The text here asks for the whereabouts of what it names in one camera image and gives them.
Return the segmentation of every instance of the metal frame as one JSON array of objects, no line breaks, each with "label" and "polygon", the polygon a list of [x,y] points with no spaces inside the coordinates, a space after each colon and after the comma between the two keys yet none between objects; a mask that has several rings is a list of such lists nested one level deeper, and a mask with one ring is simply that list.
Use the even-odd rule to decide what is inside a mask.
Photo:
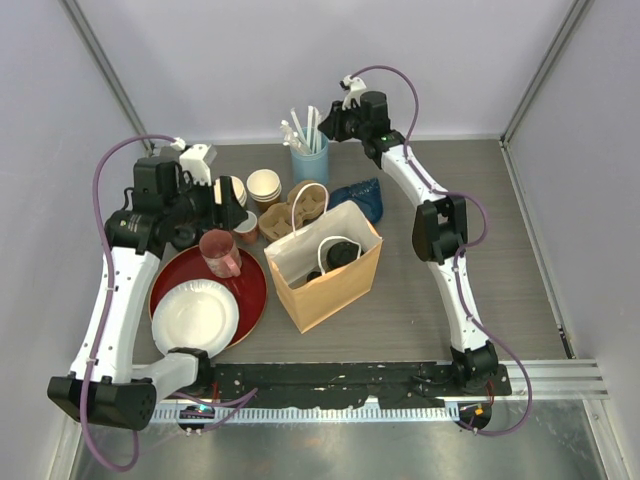
[{"label": "metal frame", "polygon": [[[542,283],[547,292],[547,298],[549,299],[551,311],[553,312],[553,316],[556,320],[556,323],[558,324],[558,327],[564,329],[567,327],[566,316],[564,314],[565,308],[561,305],[560,299],[555,293],[556,282],[553,278],[551,271],[547,267],[547,263],[545,260],[546,258],[548,258],[548,255],[546,254],[544,248],[542,247],[540,241],[538,240],[538,236],[536,235],[536,231],[538,229],[536,228],[534,219],[531,217],[531,214],[529,213],[530,209],[529,209],[526,197],[524,195],[524,189],[522,187],[522,182],[520,181],[520,175],[518,174],[517,167],[513,162],[511,147],[509,146],[508,143],[502,141],[500,142],[500,149],[502,150],[502,156],[507,166],[507,172],[509,172],[509,177],[511,178],[511,184],[513,185],[513,191],[516,194],[516,200],[518,201],[520,212],[522,213],[522,219],[524,220],[524,226],[527,230],[529,241],[531,242],[531,248],[533,249],[533,254],[536,258],[538,269],[540,270]],[[570,353],[569,357],[575,358],[573,348],[569,341],[567,341],[567,345],[568,345],[567,348]]]},{"label": "metal frame", "polygon": [[[96,66],[100,70],[100,73],[104,77],[105,82],[107,83],[111,93],[122,109],[122,113],[127,118],[131,127],[138,135],[144,135],[147,133],[147,130],[142,123],[142,120],[138,116],[138,112],[131,103],[129,96],[127,95],[126,90],[122,86],[116,71],[114,70],[107,54],[105,53],[102,45],[98,41],[98,37],[94,33],[87,17],[85,17],[82,8],[78,5],[76,0],[59,0],[60,5],[64,9],[65,13],[69,17],[69,20],[73,24],[78,36],[82,40],[82,42],[87,47],[91,58],[95,62]],[[145,140],[144,142],[145,149],[147,153],[153,152],[153,144]]]},{"label": "metal frame", "polygon": [[[118,75],[100,45],[100,42],[82,12],[82,9],[78,5],[78,2],[76,0],[59,0],[59,2],[67,13],[81,40],[87,47],[90,55],[100,70],[100,73],[113,93],[116,102],[122,109],[132,128],[138,134],[146,133],[142,120],[138,116],[131,100],[118,78]],[[536,74],[529,83],[524,96],[509,121],[504,134],[500,137],[502,153],[514,185],[516,198],[522,211],[525,226],[531,239],[534,254],[549,296],[554,316],[560,326],[564,325],[565,316],[562,313],[563,308],[555,295],[554,281],[545,264],[546,254],[536,236],[535,224],[529,214],[529,209],[527,208],[526,199],[523,195],[519,175],[513,162],[513,155],[509,142],[513,139],[540,88],[550,75],[555,64],[558,62],[569,39],[578,27],[580,21],[584,18],[592,2],[593,0],[574,0],[557,34],[551,42],[550,47],[545,53]],[[145,147],[148,151],[151,151],[153,145],[145,143]],[[526,389],[522,373],[514,362],[504,363],[507,365],[509,370],[514,395],[510,397],[501,397],[496,400],[522,401],[526,398]],[[609,478],[629,478],[627,466],[620,453],[620,444],[611,423],[611,401],[609,400],[606,387],[596,362],[594,360],[542,360],[528,361],[524,362],[524,364],[531,376],[534,399],[536,401],[576,398],[583,400],[584,408],[589,417],[591,428],[607,475]],[[405,421],[415,421],[413,419],[416,419],[417,421],[451,421],[457,415],[458,402],[484,400],[484,397],[446,397],[443,398],[443,400],[445,400],[444,408],[409,409],[404,411],[380,410],[377,405],[377,401],[374,401],[374,399],[367,401],[364,408],[364,410],[367,410],[366,412],[363,409],[355,409],[347,410],[346,413],[339,413],[336,411],[327,413],[326,411],[323,412],[314,409],[307,411],[299,410],[298,412],[306,413],[291,415],[291,413],[287,413],[287,410],[289,409],[254,413],[251,413],[251,411],[257,409],[247,409],[242,416],[238,417],[231,423],[269,423],[271,421],[276,421],[280,424],[283,422],[286,423],[287,418],[285,417],[289,415],[291,417],[289,418],[289,421],[293,423],[303,423],[308,421],[378,422],[389,420],[397,421],[399,418],[402,418]],[[177,402],[168,400],[161,402],[157,405],[152,423],[169,424],[175,422],[177,418],[176,412],[179,412],[185,403],[186,402],[184,401]],[[65,417],[61,439],[58,444],[49,478],[56,480],[69,478],[80,438],[80,426],[70,418]]]},{"label": "metal frame", "polygon": [[540,87],[551,73],[555,64],[558,62],[560,55],[567,46],[567,42],[584,18],[592,3],[593,0],[574,0],[571,7],[569,7],[569,11],[560,25],[560,29],[551,41],[551,45],[547,49],[536,74],[531,79],[527,90],[507,125],[507,129],[502,135],[501,140],[504,144],[508,144],[513,138],[513,135],[518,129],[518,126],[520,126],[522,119],[529,110],[529,107],[540,90]]},{"label": "metal frame", "polygon": [[626,480],[631,478],[625,462],[618,436],[612,425],[611,400],[585,400],[584,409],[589,419],[600,457],[608,478]]}]

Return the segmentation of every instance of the blue cloth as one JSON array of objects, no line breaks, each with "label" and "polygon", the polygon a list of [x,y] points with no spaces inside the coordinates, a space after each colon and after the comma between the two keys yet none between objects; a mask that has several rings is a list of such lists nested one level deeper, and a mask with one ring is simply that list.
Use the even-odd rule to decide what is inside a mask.
[{"label": "blue cloth", "polygon": [[353,200],[364,216],[372,224],[376,224],[382,218],[384,212],[382,207],[382,194],[380,193],[380,182],[376,177],[364,182],[354,183],[347,187],[338,188],[331,192],[329,196],[329,209],[337,207],[347,200]]}]

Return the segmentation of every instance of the white paper plate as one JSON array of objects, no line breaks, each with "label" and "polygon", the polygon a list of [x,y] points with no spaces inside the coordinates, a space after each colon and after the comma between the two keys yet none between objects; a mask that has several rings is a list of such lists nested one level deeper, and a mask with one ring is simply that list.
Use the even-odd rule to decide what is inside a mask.
[{"label": "white paper plate", "polygon": [[160,300],[151,332],[164,355],[172,348],[187,347],[206,350],[212,358],[231,342],[239,316],[238,303],[227,287],[213,280],[191,280]]}]

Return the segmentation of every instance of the bag handle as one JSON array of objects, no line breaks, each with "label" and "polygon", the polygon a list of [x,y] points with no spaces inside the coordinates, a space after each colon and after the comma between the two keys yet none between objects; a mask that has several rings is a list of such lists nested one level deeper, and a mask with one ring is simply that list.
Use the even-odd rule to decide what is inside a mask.
[{"label": "bag handle", "polygon": [[322,214],[324,215],[325,213],[327,213],[327,207],[329,206],[329,191],[327,190],[327,187],[325,187],[321,183],[309,183],[305,185],[300,189],[300,191],[298,192],[298,195],[296,195],[296,199],[293,201],[293,204],[291,205],[291,227],[293,228],[294,233],[296,231],[296,203],[298,203],[298,199],[300,198],[300,195],[302,195],[302,192],[304,192],[309,187],[313,187],[314,185],[318,185],[319,187],[322,187],[322,189],[324,190],[324,194],[325,194],[324,212],[322,212]]},{"label": "bag handle", "polygon": [[326,275],[327,274],[327,272],[325,272],[325,270],[324,270],[324,267],[322,266],[322,255],[321,255],[322,247],[329,240],[346,240],[348,242],[355,243],[356,245],[358,245],[358,257],[357,258],[360,258],[360,256],[362,255],[362,245],[360,245],[358,242],[354,242],[350,238],[343,237],[341,235],[332,235],[330,237],[327,237],[327,238],[325,238],[324,240],[322,240],[320,242],[320,245],[318,245],[318,266],[320,267],[320,273],[322,275]]}]

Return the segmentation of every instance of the white wall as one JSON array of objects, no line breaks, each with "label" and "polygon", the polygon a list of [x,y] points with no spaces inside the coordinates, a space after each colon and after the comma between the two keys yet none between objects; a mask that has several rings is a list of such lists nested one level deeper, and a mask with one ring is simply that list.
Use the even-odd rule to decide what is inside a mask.
[{"label": "white wall", "polygon": [[579,355],[640,445],[640,3],[596,1],[512,143]]},{"label": "white wall", "polygon": [[[68,372],[101,271],[93,169],[132,132],[58,2],[7,4],[0,44],[0,476],[39,480],[62,419],[49,377]],[[131,170],[107,173],[113,209]]]},{"label": "white wall", "polygon": [[[383,63],[414,80],[416,134],[501,134],[571,0],[81,0],[143,122],[187,138],[279,136],[293,106]],[[407,128],[412,99],[370,73]]]}]

